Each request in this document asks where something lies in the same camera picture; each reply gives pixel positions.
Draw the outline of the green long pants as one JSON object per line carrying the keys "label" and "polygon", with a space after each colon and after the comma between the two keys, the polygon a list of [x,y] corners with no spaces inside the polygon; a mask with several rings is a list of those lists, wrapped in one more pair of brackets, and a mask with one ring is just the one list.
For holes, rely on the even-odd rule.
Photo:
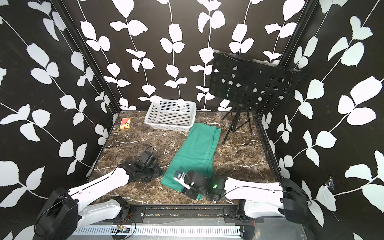
{"label": "green long pants", "polygon": [[184,188],[174,180],[174,174],[183,170],[194,171],[204,177],[211,177],[213,159],[221,136],[221,129],[203,123],[195,123],[190,132],[173,157],[167,171],[162,177],[161,184],[181,192]]}

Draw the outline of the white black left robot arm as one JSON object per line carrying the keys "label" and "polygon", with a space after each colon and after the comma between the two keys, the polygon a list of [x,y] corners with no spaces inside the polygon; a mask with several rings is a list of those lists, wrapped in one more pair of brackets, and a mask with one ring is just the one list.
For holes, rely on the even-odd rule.
{"label": "white black left robot arm", "polygon": [[66,240],[76,230],[114,218],[127,219],[130,205],[122,197],[94,204],[103,195],[129,183],[149,183],[162,175],[157,164],[125,162],[110,173],[84,185],[53,191],[37,216],[35,235],[47,240]]}

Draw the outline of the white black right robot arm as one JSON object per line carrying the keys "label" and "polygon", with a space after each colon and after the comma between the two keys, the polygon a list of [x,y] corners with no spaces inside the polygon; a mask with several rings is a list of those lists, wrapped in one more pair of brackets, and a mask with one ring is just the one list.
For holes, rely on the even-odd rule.
{"label": "white black right robot arm", "polygon": [[218,175],[209,178],[195,171],[178,171],[174,180],[183,186],[182,193],[193,200],[199,195],[212,202],[238,200],[238,218],[285,217],[297,224],[304,224],[309,218],[307,194],[289,179],[263,184]]}

